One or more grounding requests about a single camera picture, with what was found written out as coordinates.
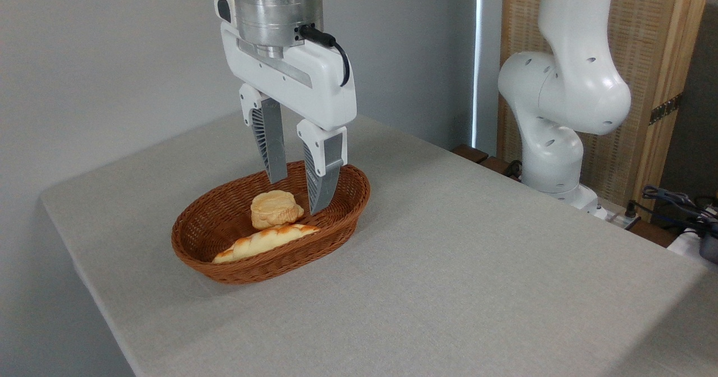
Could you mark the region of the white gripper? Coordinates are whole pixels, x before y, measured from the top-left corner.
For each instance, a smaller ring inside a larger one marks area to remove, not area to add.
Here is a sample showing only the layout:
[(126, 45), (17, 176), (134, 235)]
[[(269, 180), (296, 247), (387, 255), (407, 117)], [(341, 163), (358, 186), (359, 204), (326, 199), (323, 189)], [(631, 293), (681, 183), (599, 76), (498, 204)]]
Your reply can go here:
[(353, 79), (340, 86), (344, 66), (336, 50), (303, 40), (280, 58), (263, 57), (241, 39), (237, 24), (231, 16), (222, 21), (220, 33), (231, 73), (246, 83), (240, 88), (244, 122), (253, 131), (269, 182), (277, 183), (287, 177), (280, 104), (305, 118), (297, 133), (303, 142), (310, 213), (316, 214), (330, 205), (339, 170), (348, 164), (343, 126), (357, 114)]

